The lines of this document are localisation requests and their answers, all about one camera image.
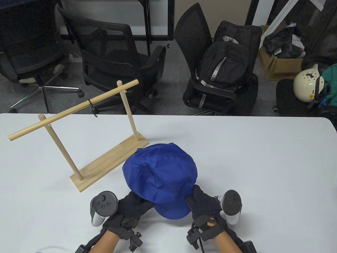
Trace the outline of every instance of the blue cap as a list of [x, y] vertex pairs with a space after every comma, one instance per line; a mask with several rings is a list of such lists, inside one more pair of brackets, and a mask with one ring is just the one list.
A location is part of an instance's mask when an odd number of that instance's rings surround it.
[[170, 220], [190, 213], [185, 202], [193, 193], [198, 172], [191, 156], [174, 143], [137, 149], [123, 165], [129, 188], [156, 204], [156, 211]]

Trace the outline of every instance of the gray carpet floor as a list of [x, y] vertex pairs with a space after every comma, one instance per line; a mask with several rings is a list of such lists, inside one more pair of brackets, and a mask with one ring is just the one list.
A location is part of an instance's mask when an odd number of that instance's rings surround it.
[[[75, 51], [80, 54], [76, 44], [73, 45], [69, 41], [65, 41], [64, 44], [68, 51]], [[175, 41], [154, 41], [151, 44], [151, 51], [157, 45], [166, 46], [167, 44], [169, 44], [169, 48], [166, 51], [163, 78], [155, 85], [158, 90], [158, 96], [151, 100], [145, 99], [142, 104], [158, 115], [193, 115], [199, 113], [201, 110], [187, 107], [182, 101], [182, 95], [190, 78], [190, 72], [177, 43]], [[146, 43], [144, 41], [137, 41], [136, 46], [138, 52], [146, 54]], [[86, 98], [93, 98], [103, 93], [91, 85], [85, 85], [82, 63], [67, 64], [66, 72], [68, 73], [68, 79], [56, 78], [50, 85], [79, 87], [85, 93], [85, 97], [79, 98], [76, 93], [47, 90], [46, 97], [50, 113], [59, 113], [85, 101]], [[277, 82], [268, 81], [264, 78], [259, 59], [256, 60], [254, 73], [258, 76], [259, 91], [252, 116], [277, 116], [277, 113], [272, 110], [272, 107], [276, 104]], [[7, 113], [10, 105], [33, 89], [34, 86], [22, 88], [19, 84], [12, 84], [4, 77], [0, 77], [0, 113]], [[44, 100], [40, 93], [22, 102], [16, 109], [19, 113], [46, 113]], [[91, 113], [91, 111], [86, 108], [77, 113]], [[123, 107], [116, 106], [114, 111], [105, 113], [122, 114]], [[137, 110], [135, 114], [143, 114], [143, 112]]]

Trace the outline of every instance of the forearm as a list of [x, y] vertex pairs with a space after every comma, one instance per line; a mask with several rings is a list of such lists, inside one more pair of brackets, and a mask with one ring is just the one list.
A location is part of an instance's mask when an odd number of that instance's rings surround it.
[[107, 230], [89, 253], [112, 253], [119, 239], [118, 235]]
[[220, 253], [242, 253], [226, 231], [214, 237], [214, 242], [217, 244]]

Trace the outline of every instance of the wooden base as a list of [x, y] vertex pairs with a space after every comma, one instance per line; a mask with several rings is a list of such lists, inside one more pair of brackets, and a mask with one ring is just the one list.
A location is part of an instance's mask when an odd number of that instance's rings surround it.
[[128, 159], [138, 148], [144, 148], [149, 144], [149, 141], [139, 132], [137, 132], [137, 135], [139, 137], [139, 141], [136, 141], [135, 136], [132, 135], [93, 162], [89, 163], [84, 168], [80, 169], [80, 173], [83, 176], [82, 181], [80, 181], [75, 174], [71, 175], [70, 179], [73, 181], [77, 189], [80, 192], [84, 191], [97, 180]]

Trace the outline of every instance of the mesh chair back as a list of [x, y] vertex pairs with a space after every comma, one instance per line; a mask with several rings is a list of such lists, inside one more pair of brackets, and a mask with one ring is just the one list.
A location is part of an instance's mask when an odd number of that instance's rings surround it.
[[0, 9], [0, 46], [9, 59], [56, 44], [55, 5], [35, 0]]
[[174, 38], [185, 56], [191, 76], [195, 76], [197, 64], [212, 44], [211, 33], [199, 3], [191, 6], [182, 15], [176, 26]]
[[[132, 76], [141, 67], [129, 25], [87, 19], [60, 7], [59, 11], [80, 49], [85, 51], [83, 61], [90, 63], [90, 58], [95, 58], [96, 68], [120, 76]], [[97, 59], [104, 64], [97, 64]]]

